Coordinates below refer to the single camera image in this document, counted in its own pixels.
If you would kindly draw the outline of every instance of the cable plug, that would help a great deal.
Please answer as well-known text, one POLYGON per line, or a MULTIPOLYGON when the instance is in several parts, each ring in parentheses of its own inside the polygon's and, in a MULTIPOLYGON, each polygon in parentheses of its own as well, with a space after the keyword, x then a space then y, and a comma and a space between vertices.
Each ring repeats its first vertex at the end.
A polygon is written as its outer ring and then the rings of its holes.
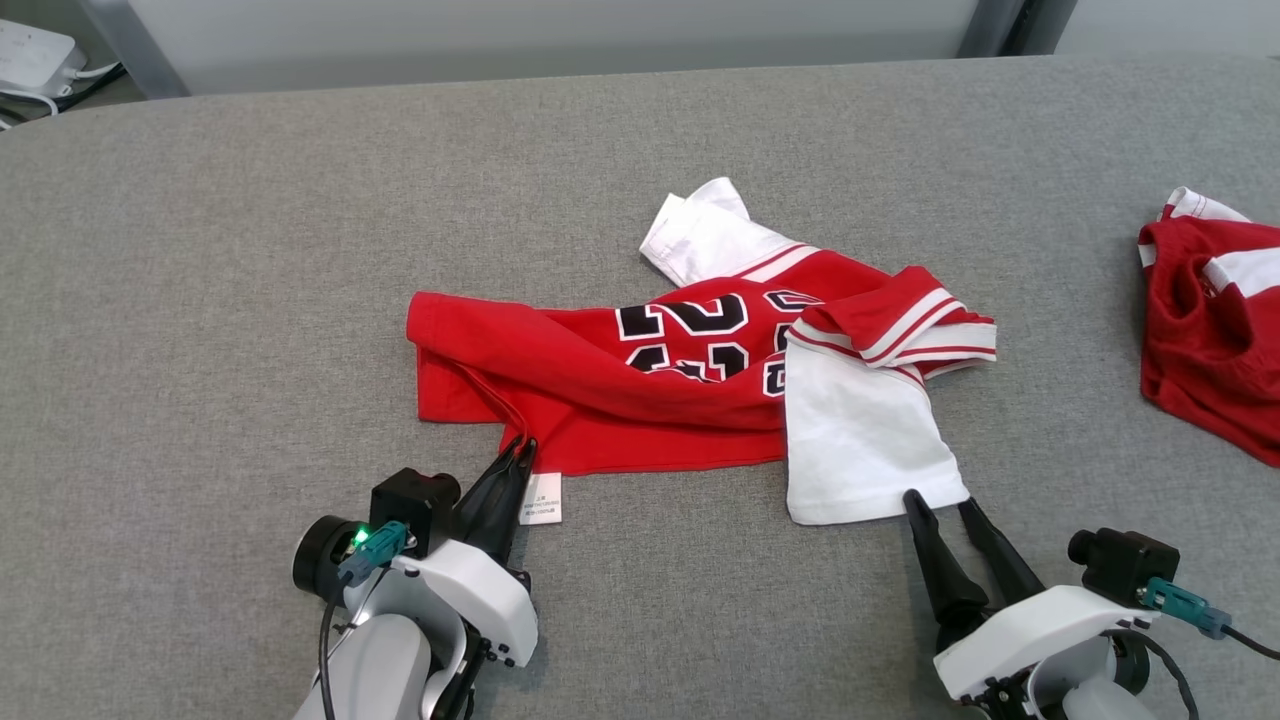
POLYGON ((347 587, 364 583, 376 568, 390 562, 393 557, 403 552, 408 539, 408 528, 404 527, 404 523, 396 520, 387 523, 360 543, 351 557, 338 565, 338 577, 349 575, 347 587))
POLYGON ((1231 615, 1213 607, 1203 597, 1185 591, 1169 580, 1152 578, 1138 591, 1138 602, 1160 612, 1196 625, 1202 635, 1220 641, 1226 637, 1222 628, 1231 624, 1231 615))

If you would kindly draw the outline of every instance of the white power strip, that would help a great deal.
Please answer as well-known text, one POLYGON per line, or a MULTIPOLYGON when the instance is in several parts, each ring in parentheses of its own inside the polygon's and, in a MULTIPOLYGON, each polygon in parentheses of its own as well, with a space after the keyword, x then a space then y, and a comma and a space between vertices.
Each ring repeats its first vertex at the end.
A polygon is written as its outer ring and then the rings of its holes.
POLYGON ((87 60, 73 37, 0 19, 0 90, 69 95, 87 60))

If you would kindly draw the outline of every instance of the red fabric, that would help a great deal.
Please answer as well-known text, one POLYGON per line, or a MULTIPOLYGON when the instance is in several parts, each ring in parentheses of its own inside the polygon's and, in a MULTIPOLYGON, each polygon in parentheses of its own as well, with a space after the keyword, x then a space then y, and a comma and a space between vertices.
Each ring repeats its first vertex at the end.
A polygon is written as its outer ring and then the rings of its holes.
POLYGON ((1215 256, 1280 247, 1280 228, 1194 217, 1142 229, 1155 243, 1142 392, 1165 411, 1280 466, 1280 287, 1244 297, 1203 277, 1215 256))
MULTIPOLYGON (((919 273, 904 275, 918 283, 919 273)), ((419 416, 500 421, 503 442, 535 437, 538 471, 700 470, 781 460, 782 333, 818 302, 838 310, 893 282, 820 251, 769 282, 708 279, 628 309, 538 310, 420 292, 407 323, 419 348, 419 416), (746 316, 732 327, 728 310, 737 306, 746 316), (623 325, 644 332, 622 337, 623 325)), ((932 277, 927 282, 940 287, 932 277)), ((902 297, 899 314, 913 301, 911 293, 902 297)), ((876 322, 893 313, 887 304, 876 322)), ((865 322, 836 311, 831 328, 847 334, 865 322)))

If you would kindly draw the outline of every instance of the white clothing tag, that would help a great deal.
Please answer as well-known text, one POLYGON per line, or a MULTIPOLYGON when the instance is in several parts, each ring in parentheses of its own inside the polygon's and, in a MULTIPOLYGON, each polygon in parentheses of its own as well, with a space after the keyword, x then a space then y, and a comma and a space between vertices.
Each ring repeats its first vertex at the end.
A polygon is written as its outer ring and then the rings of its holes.
POLYGON ((561 521, 559 473, 539 473, 529 477, 525 502, 520 509, 521 525, 548 525, 561 521))

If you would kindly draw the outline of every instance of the gray tabletop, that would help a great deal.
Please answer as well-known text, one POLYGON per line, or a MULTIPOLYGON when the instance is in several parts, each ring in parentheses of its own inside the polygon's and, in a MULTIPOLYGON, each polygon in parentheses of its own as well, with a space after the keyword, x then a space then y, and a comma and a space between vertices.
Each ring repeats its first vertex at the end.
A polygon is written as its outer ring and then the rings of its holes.
MULTIPOLYGON (((1048 583, 1080 528, 1181 548, 1280 642, 1280 473, 1138 392, 1138 228, 1190 186, 1280 223, 1280 64, 1004 59, 206 97, 0 133, 0 716, 287 717, 321 605, 294 542, 495 427, 415 418, 415 290, 667 290, 636 246, 730 176, 755 219, 1000 323, 932 386, 970 489, 1048 583)), ((541 639, 477 717, 947 717, 901 519, 803 528, 785 468, 572 478, 522 529, 541 639)), ((941 512, 961 562, 975 553, 941 512)), ((1204 717, 1276 667, 1164 621, 1204 717)), ((1144 693, 1181 714, 1157 667, 1144 693)))

